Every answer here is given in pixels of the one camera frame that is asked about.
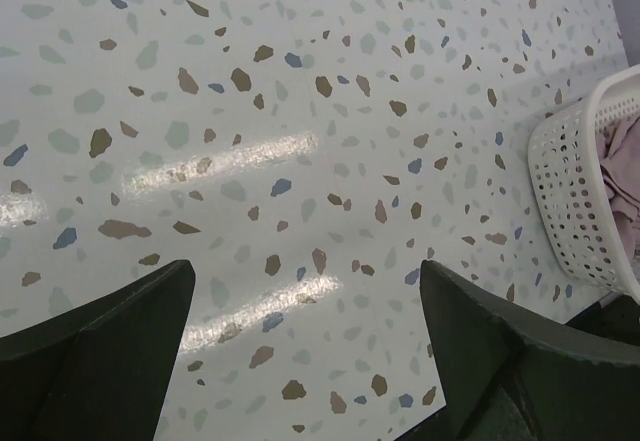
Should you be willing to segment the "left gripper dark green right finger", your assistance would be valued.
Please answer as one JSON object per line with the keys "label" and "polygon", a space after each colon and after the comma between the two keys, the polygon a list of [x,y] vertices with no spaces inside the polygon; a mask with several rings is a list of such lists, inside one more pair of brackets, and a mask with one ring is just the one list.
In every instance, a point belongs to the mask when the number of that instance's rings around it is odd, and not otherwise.
{"label": "left gripper dark green right finger", "polygon": [[639,306],[597,302],[559,323],[436,261],[420,297],[450,440],[636,440]]}

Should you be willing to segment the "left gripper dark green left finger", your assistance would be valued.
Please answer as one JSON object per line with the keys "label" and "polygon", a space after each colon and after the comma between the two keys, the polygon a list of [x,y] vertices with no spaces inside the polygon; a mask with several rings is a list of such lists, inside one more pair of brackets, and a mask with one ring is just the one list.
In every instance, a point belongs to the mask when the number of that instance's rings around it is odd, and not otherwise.
{"label": "left gripper dark green left finger", "polygon": [[2,337],[2,439],[153,439],[194,286],[176,260]]}

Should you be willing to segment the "pink tank top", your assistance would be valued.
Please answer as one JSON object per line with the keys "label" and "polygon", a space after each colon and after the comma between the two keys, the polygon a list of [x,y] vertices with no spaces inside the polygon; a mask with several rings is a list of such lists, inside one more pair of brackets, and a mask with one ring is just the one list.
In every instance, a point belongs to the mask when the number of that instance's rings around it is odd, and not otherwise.
{"label": "pink tank top", "polygon": [[639,246],[639,119],[620,121],[595,140],[614,222],[632,260]]}

